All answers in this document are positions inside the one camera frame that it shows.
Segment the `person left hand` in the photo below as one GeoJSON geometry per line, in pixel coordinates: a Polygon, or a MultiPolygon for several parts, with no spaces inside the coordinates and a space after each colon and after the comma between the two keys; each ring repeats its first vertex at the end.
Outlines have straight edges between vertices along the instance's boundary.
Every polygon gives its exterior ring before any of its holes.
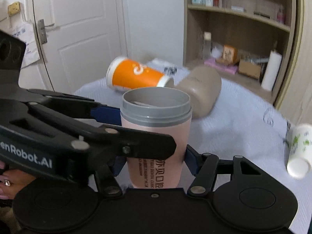
{"type": "Polygon", "coordinates": [[[4,171],[1,175],[1,200],[12,200],[36,177],[18,169],[4,171]]]}

